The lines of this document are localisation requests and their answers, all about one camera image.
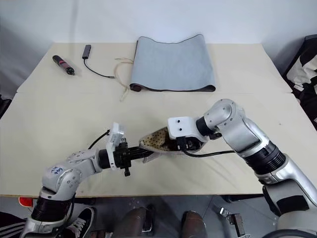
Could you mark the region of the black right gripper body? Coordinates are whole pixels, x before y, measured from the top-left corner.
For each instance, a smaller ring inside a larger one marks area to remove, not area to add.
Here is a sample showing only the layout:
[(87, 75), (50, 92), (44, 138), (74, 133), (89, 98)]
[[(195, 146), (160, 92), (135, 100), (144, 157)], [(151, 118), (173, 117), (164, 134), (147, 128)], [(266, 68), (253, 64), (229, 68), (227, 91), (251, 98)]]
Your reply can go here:
[(199, 151), (203, 146), (203, 143), (195, 137), (177, 137), (176, 142), (180, 151), (195, 152)]

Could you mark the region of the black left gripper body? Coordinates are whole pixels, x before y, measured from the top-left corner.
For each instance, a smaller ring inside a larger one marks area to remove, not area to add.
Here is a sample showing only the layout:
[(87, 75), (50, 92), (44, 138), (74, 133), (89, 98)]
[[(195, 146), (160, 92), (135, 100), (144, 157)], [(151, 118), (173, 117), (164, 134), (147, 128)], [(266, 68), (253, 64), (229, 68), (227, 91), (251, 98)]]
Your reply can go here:
[(124, 169), (124, 176), (130, 176), (131, 160), (127, 142), (121, 142), (116, 146), (113, 153), (115, 165), (117, 168)]

